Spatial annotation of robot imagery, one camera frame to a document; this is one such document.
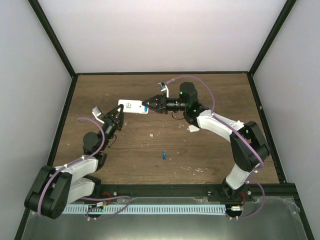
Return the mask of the white remote control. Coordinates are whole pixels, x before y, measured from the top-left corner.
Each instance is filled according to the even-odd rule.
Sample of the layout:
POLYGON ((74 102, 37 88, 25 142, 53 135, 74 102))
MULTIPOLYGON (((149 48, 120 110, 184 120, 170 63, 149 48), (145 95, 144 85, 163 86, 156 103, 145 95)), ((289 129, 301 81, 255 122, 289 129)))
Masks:
POLYGON ((124 113, 145 114, 145 115, 149 113, 148 108, 147 108, 147 112, 145 112, 146 106, 142 105, 141 100, 119 99, 118 105, 119 104, 124 105, 124 109, 123 109, 124 113))

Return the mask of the white battery compartment cover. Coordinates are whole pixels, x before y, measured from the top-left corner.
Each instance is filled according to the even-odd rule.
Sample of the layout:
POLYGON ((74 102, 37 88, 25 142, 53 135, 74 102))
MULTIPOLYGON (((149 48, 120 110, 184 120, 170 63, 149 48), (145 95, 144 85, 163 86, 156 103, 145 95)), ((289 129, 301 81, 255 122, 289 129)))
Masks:
POLYGON ((200 130, 198 127, 196 127, 194 125, 189 125, 187 129, 188 129, 188 131, 190 133, 195 133, 195 132, 198 132, 200 130))

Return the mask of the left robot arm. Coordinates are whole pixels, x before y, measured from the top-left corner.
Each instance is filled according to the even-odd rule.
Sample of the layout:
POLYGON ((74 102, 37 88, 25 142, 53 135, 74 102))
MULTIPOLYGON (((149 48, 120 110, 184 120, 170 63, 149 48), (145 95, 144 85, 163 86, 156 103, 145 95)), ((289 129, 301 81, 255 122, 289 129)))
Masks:
POLYGON ((97 202, 102 196, 102 189, 89 174, 97 172, 106 162, 105 148, 116 139, 116 131, 124 123, 124 105, 120 104, 103 114, 98 107, 92 109, 94 118, 80 117, 79 122, 91 122, 99 131, 87 132, 83 137, 83 154, 72 162, 60 166, 43 166, 25 200, 24 207, 36 212, 39 216, 51 219, 59 217, 65 207, 86 197, 97 202))

